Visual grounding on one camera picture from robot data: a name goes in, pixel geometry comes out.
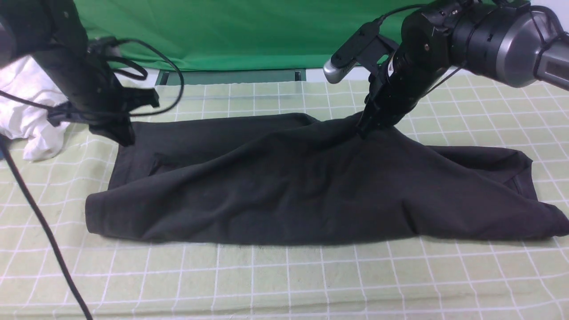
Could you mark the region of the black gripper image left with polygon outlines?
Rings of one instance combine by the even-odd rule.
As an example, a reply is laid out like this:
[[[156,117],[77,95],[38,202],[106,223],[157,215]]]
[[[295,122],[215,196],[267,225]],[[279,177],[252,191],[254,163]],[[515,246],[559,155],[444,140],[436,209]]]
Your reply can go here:
[[[136,136],[130,118],[119,117],[122,112],[151,106],[159,108],[159,95],[154,88],[123,87],[105,61],[97,55],[74,53],[61,44],[51,43],[31,55],[41,69],[68,99],[69,111],[80,115],[48,112],[51,125],[79,122],[89,125],[89,131],[127,147]]]

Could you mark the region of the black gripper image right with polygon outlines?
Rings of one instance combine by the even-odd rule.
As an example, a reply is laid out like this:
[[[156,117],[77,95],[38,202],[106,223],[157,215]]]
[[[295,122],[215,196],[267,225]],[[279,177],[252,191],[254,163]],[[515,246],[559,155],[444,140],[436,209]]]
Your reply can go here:
[[[376,129],[396,125],[450,69],[456,14],[455,9],[419,9],[404,19],[400,47],[356,124],[361,139]]]

